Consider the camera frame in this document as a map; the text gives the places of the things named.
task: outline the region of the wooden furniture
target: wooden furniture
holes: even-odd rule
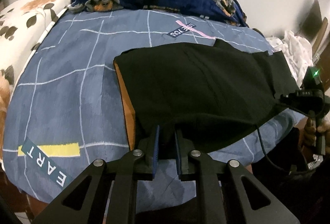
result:
[[[314,54],[317,52],[318,48],[319,48],[320,45],[321,45],[321,41],[322,41],[322,39],[323,39],[323,37],[324,37],[324,34],[325,34],[326,30],[327,30],[327,27],[328,27],[328,19],[327,19],[327,17],[325,17],[325,18],[323,19],[323,22],[322,22],[321,28],[320,28],[320,30],[319,30],[318,33],[317,33],[316,40],[315,40],[315,42],[313,43],[313,47],[312,47],[312,54],[313,54],[313,56],[314,56]]]
[[[320,78],[323,82],[324,90],[330,88],[330,45],[328,44],[322,54],[316,67],[320,70]]]

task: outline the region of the black garment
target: black garment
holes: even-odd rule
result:
[[[282,52],[247,53],[222,40],[133,49],[115,62],[135,109],[136,142],[159,124],[160,153],[173,146],[174,124],[196,149],[224,148],[280,113],[280,95],[298,89]]]

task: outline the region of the grid pattern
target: grid pattern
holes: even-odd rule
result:
[[[101,21],[100,27],[97,31],[92,30],[92,29],[88,29],[88,28],[82,28],[82,29],[79,30],[79,32],[88,32],[91,35],[95,34],[95,43],[93,45],[91,55],[89,57],[88,63],[87,63],[85,68],[75,69],[75,70],[73,70],[71,72],[68,72],[68,73],[66,73],[62,76],[57,77],[57,78],[50,79],[50,80],[47,80],[47,81],[44,81],[44,82],[39,82],[38,81],[38,73],[39,73],[40,63],[42,62],[42,57],[41,57],[40,60],[39,60],[38,66],[37,66],[35,81],[34,82],[27,82],[27,83],[22,82],[22,83],[19,83],[17,85],[17,87],[34,86],[33,95],[32,95],[31,104],[30,104],[30,110],[29,110],[29,118],[28,118],[28,121],[27,121],[27,124],[26,124],[25,133],[24,133],[24,140],[26,139],[26,136],[27,136],[27,133],[28,133],[28,127],[29,127],[29,122],[30,122],[31,113],[32,113],[33,100],[34,100],[34,95],[35,95],[37,86],[50,84],[52,82],[61,80],[62,78],[65,78],[67,76],[70,76],[71,74],[78,73],[78,72],[83,72],[83,77],[82,77],[82,81],[80,83],[80,92],[79,92],[79,120],[80,120],[80,135],[81,135],[81,139],[82,139],[82,144],[79,146],[79,148],[84,149],[85,156],[86,156],[88,164],[90,164],[90,156],[89,156],[89,153],[87,151],[87,148],[94,147],[94,146],[106,146],[106,145],[115,146],[115,147],[118,147],[118,148],[128,148],[128,144],[115,143],[113,141],[96,141],[96,142],[92,142],[92,143],[86,143],[83,124],[82,124],[83,122],[82,122],[82,100],[81,100],[81,95],[82,95],[82,92],[83,92],[83,86],[84,86],[84,82],[85,82],[85,78],[86,78],[86,73],[87,73],[88,70],[95,69],[95,68],[98,68],[98,67],[102,67],[102,68],[108,69],[110,71],[114,71],[113,68],[107,66],[106,64],[95,64],[95,65],[90,66],[91,60],[92,60],[95,48],[96,48],[96,46],[98,44],[98,41],[100,39],[100,36],[112,36],[112,35],[117,36],[117,35],[120,35],[120,38],[125,39],[125,35],[127,33],[134,33],[134,34],[138,34],[138,35],[140,35],[140,34],[141,35],[146,35],[147,34],[150,47],[152,47],[154,45],[156,45],[156,46],[160,45],[160,44],[154,44],[153,45],[153,42],[154,43],[156,43],[156,42],[152,40],[152,35],[156,34],[156,35],[159,35],[159,36],[163,36],[163,35],[166,35],[168,32],[151,30],[150,19],[151,19],[151,14],[152,13],[160,14],[162,16],[165,15],[166,17],[174,17],[174,18],[182,19],[182,20],[184,20],[185,24],[189,23],[187,21],[187,19],[189,18],[190,20],[198,22],[200,24],[198,27],[201,27],[201,28],[204,27],[204,29],[208,29],[208,31],[214,30],[218,34],[217,38],[219,38],[221,40],[224,40],[224,41],[228,42],[229,44],[241,46],[242,50],[245,50],[245,51],[248,51],[248,52],[264,51],[264,50],[267,50],[267,49],[269,51],[272,51],[270,45],[268,47],[265,46],[265,42],[266,42],[265,40],[261,40],[260,38],[256,37],[256,36],[259,35],[258,33],[256,33],[256,36],[248,34],[249,31],[251,33],[253,33],[253,30],[243,31],[243,30],[237,29],[235,27],[232,27],[230,25],[225,25],[225,24],[217,23],[217,22],[210,21],[210,20],[207,20],[207,19],[202,19],[202,18],[183,17],[183,16],[180,16],[178,14],[171,14],[171,13],[158,12],[158,11],[139,11],[139,12],[146,14],[146,16],[145,16],[145,18],[146,18],[146,30],[145,31],[136,31],[136,30],[123,30],[123,31],[114,31],[114,32],[104,31],[103,30],[104,29],[104,27],[103,27],[104,22],[105,22],[105,20],[108,21],[110,19],[113,19],[113,12],[110,12],[109,16],[101,16],[101,17],[87,18],[87,19],[76,19],[77,16],[75,16],[75,17],[73,17],[73,19],[64,20],[65,19],[65,17],[64,17],[64,18],[59,20],[58,24],[63,24],[65,22],[70,22],[70,25],[69,25],[68,29],[66,29],[64,31],[64,33],[62,34],[62,36],[60,37],[57,45],[51,45],[51,46],[43,47],[42,45],[44,45],[44,44],[42,44],[36,53],[40,53],[42,51],[45,53],[47,50],[53,50],[58,45],[60,45],[60,43],[64,39],[65,35],[68,35],[69,31],[72,29],[72,26],[73,26],[74,23],[90,21],[91,26],[92,25],[94,26],[94,25],[98,25],[97,22],[99,22],[99,21],[95,21],[95,20],[102,20],[102,21]],[[240,41],[237,40],[237,39],[235,41],[228,39],[228,34],[225,34],[225,33],[230,33],[230,32],[239,32],[240,34],[238,35],[238,39]],[[192,31],[183,33],[182,35],[187,36],[187,37],[189,37],[189,36],[192,37],[197,44],[198,43],[204,44],[204,42],[206,40],[209,40],[209,38],[203,37],[203,36],[199,35],[198,33],[194,33]],[[255,40],[255,42],[260,42],[260,43],[263,44],[263,46],[266,49],[262,50],[258,47],[248,46],[248,45],[245,44],[245,43],[247,43],[246,39]],[[252,154],[252,160],[254,160],[255,156],[254,156],[254,153],[253,153],[253,149],[249,147],[248,142],[245,139],[243,139],[243,141],[244,141],[244,144],[247,147],[248,151]],[[4,149],[4,151],[5,152],[17,152],[17,149]],[[36,192],[32,189],[30,181],[29,181],[29,179],[26,175],[27,166],[26,166],[26,158],[25,157],[24,157],[24,162],[25,162],[24,176],[25,176],[25,178],[26,178],[26,180],[29,184],[29,187],[31,188],[34,196],[37,199],[39,199]]]

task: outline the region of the white fabric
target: white fabric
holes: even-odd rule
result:
[[[313,66],[311,44],[305,38],[295,36],[290,30],[284,32],[284,39],[266,38],[275,51],[282,51],[292,76],[300,87],[308,66]]]
[[[41,43],[70,3],[70,0],[19,0],[0,12],[0,70],[11,87],[35,45]]]

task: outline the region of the bed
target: bed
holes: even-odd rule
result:
[[[9,180],[46,203],[94,159],[112,161],[129,151],[115,56],[178,42],[212,46],[214,37],[241,51],[273,53],[266,39],[247,26],[236,0],[237,13],[226,18],[217,17],[222,9],[213,13],[212,8],[200,7],[200,15],[196,10],[182,15],[175,7],[162,10],[160,4],[128,9],[122,0],[119,9],[78,11],[74,7],[86,0],[71,1],[72,12],[60,14],[49,34],[33,45],[5,122],[3,161]],[[266,151],[303,117],[286,109],[261,126]],[[263,157],[256,132],[209,154],[224,162],[237,159],[245,166]],[[156,178],[138,182],[136,212],[180,205],[195,195],[194,182],[178,179],[175,161],[160,160]]]

